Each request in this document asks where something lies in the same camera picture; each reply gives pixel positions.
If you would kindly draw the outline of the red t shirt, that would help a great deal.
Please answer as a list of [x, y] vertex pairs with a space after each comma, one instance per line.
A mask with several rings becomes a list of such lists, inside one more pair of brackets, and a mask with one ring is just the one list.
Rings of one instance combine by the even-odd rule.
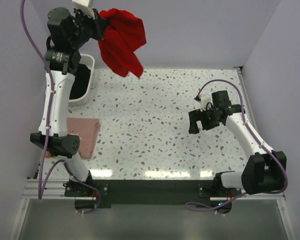
[[108, 21], [103, 39], [98, 41], [102, 60], [121, 77], [132, 73], [140, 78], [144, 68], [135, 51], [147, 43], [142, 19], [117, 8], [102, 10], [99, 15]]

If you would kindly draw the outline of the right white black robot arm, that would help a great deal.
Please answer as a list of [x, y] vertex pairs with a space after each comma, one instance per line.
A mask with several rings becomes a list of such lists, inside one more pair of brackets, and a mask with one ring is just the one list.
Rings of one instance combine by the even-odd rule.
[[189, 116], [189, 133], [198, 134], [224, 125], [237, 139], [247, 163], [242, 172], [219, 172], [213, 179], [213, 192], [220, 197], [231, 189], [244, 190], [249, 195], [281, 192], [286, 183], [287, 157], [275, 151], [259, 135], [248, 120], [241, 104], [232, 104], [226, 90], [212, 93], [211, 97], [196, 96], [200, 108]]

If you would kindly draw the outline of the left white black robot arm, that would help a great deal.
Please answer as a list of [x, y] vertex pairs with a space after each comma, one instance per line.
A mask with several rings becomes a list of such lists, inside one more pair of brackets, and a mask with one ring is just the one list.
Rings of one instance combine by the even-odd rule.
[[77, 182], [76, 191], [89, 196], [94, 184], [90, 171], [80, 155], [80, 140], [68, 133], [67, 115], [71, 89], [80, 65], [80, 48], [90, 39], [102, 40], [108, 21], [95, 8], [74, 7], [71, 14], [64, 7], [52, 9], [47, 26], [44, 61], [46, 93], [43, 116], [38, 131], [31, 133], [30, 141], [64, 162], [71, 181]]

